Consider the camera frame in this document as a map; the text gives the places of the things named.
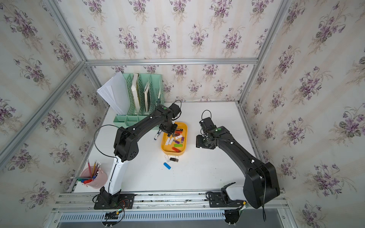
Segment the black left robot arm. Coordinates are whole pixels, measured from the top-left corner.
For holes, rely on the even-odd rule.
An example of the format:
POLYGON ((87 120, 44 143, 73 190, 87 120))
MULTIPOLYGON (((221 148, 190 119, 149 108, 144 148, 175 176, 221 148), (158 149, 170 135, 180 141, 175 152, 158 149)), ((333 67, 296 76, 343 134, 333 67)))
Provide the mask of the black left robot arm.
POLYGON ((128 164, 139 153, 138 142, 156 126, 159 127, 159 131, 172 136, 177 129, 174 121, 180 117, 181 112, 181 107, 175 103, 169 107, 159 104, 150 115, 136 124, 117 129, 113 144, 114 163, 106 186, 100 189, 101 197, 111 201, 113 197, 120 195, 122 180, 128 164))

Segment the blue usb drive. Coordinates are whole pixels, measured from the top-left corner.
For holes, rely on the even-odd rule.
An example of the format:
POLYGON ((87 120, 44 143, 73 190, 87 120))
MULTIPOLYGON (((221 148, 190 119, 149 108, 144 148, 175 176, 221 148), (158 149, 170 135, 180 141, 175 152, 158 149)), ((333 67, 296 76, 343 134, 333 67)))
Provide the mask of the blue usb drive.
POLYGON ((170 165, 168 165, 168 163, 166 163, 166 162, 164 162, 163 163, 163 165, 168 169, 168 170, 170 170, 171 169, 171 166, 170 165))

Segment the pink pen cup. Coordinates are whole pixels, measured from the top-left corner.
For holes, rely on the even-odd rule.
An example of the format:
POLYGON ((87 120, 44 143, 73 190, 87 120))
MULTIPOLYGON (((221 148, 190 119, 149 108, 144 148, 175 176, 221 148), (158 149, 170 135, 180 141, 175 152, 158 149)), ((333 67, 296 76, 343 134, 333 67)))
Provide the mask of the pink pen cup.
POLYGON ((88 162, 86 169, 78 177, 74 177, 73 179, 83 186, 100 189, 106 184, 108 176, 102 170, 101 163, 95 160, 93 164, 88 162))

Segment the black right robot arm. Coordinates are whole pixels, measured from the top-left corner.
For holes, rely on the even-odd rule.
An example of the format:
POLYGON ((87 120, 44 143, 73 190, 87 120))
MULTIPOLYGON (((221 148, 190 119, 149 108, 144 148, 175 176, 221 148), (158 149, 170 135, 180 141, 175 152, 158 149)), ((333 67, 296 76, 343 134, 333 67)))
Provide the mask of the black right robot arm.
POLYGON ((255 209, 280 195, 276 169, 270 162, 264 163, 241 146, 224 126, 217 127, 210 117, 199 122, 202 134, 196 137, 196 147, 220 148, 239 167, 245 177, 243 195, 255 209))

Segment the white book in organizer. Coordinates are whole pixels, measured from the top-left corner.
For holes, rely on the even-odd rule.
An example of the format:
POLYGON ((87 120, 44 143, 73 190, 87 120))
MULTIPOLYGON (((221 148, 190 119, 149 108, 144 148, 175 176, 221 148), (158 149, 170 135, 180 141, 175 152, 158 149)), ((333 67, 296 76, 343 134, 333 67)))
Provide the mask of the white book in organizer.
POLYGON ((131 86, 136 114, 138 114, 140 111, 140 101, 139 101, 139 92, 138 92, 138 76, 139 76, 139 74, 137 74, 137 73, 133 74, 133 80, 132 80, 132 86, 131 86))

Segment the dark pen in organizer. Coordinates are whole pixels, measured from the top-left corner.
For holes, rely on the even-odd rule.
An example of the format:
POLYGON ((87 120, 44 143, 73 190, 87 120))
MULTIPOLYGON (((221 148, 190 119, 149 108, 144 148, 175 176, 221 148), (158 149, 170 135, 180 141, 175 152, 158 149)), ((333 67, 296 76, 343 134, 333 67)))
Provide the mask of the dark pen in organizer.
POLYGON ((158 90, 156 107, 158 107, 160 104, 161 104, 161 89, 158 90))

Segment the green desk file organizer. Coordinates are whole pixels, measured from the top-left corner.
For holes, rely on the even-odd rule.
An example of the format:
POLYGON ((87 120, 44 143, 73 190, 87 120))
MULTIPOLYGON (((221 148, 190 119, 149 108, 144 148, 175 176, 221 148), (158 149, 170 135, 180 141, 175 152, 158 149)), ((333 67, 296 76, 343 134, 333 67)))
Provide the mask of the green desk file organizer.
POLYGON ((156 109, 156 102, 158 96, 158 90, 161 89, 161 104, 164 104, 164 91, 163 91, 163 77, 160 74, 139 74, 138 76, 138 92, 140 101, 140 111, 138 114, 135 113, 135 104, 133 101, 133 94, 131 90, 133 74, 123 74, 126 79, 127 91, 129 95, 130 107, 128 109, 127 115, 116 115, 114 118, 114 125, 118 127, 130 127, 148 115, 150 115, 156 109), (149 111, 145 112, 144 105, 144 88, 146 84, 149 83, 149 111))

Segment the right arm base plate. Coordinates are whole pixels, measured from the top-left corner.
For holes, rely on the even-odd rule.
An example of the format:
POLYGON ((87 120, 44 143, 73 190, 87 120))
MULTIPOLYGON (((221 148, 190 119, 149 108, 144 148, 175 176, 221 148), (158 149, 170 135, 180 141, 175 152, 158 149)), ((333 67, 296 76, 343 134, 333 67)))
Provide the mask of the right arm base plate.
POLYGON ((205 193, 206 199, 209 201, 210 208, 243 208, 246 205, 245 200, 232 200, 227 192, 227 188, 234 185, 236 182, 229 183, 221 188, 220 192, 208 191, 205 193))

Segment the white paper stack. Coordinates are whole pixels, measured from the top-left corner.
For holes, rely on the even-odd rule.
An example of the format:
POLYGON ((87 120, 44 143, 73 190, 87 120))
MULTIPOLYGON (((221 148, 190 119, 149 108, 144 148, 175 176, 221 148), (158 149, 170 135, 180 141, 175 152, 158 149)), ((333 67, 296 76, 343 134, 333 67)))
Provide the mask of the white paper stack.
POLYGON ((97 90, 97 93, 109 104, 117 115, 127 115, 130 101, 126 79, 122 73, 116 73, 97 90))

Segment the yellow plastic storage box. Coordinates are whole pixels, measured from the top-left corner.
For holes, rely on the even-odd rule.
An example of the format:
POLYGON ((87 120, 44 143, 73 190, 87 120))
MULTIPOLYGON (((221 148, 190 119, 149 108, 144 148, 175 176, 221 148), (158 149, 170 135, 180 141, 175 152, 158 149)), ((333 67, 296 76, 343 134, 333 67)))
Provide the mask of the yellow plastic storage box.
POLYGON ((187 133, 188 126, 183 122, 176 122, 177 129, 171 135, 167 136, 167 133, 163 133, 161 149, 166 155, 181 156, 187 146, 187 133))

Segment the beige notebook in organizer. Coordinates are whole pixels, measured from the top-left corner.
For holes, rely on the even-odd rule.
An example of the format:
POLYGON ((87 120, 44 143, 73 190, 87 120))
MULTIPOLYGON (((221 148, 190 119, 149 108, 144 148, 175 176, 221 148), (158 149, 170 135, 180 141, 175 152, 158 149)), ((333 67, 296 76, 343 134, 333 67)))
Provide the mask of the beige notebook in organizer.
POLYGON ((144 105, 145 105, 146 113, 149 111, 149 103, 150 103, 149 91, 150 91, 150 85, 149 85, 149 83, 147 83, 144 88, 144 105))

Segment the blue white marker pen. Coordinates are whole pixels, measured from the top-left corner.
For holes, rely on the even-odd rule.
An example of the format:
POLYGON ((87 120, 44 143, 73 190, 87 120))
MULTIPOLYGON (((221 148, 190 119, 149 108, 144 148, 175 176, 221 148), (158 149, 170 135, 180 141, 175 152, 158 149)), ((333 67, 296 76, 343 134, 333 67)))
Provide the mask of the blue white marker pen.
POLYGON ((154 140, 157 140, 158 139, 158 137, 159 137, 159 135, 161 134, 161 130, 159 130, 158 132, 157 132, 157 134, 155 135, 155 137, 154 137, 154 140))

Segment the aluminium front rail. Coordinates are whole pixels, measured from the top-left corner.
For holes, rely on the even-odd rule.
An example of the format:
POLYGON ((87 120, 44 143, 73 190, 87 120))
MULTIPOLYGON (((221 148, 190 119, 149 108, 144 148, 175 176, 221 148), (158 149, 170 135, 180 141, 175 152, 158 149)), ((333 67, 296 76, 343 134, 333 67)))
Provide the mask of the aluminium front rail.
MULTIPOLYGON (((133 192, 134 198, 121 202, 126 212, 132 211, 186 211, 186 210, 232 210, 208 200, 208 190, 133 192)), ((100 201, 97 192, 62 193, 56 197, 51 212, 102 212, 113 211, 118 206, 107 206, 100 201)))

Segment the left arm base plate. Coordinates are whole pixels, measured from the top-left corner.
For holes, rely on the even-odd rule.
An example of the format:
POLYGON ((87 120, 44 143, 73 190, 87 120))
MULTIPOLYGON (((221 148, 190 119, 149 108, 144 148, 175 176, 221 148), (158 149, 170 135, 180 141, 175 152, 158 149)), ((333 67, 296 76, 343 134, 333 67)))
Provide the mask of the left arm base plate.
POLYGON ((94 210, 132 209, 135 194, 119 194, 118 196, 104 196, 98 194, 94 199, 94 210))

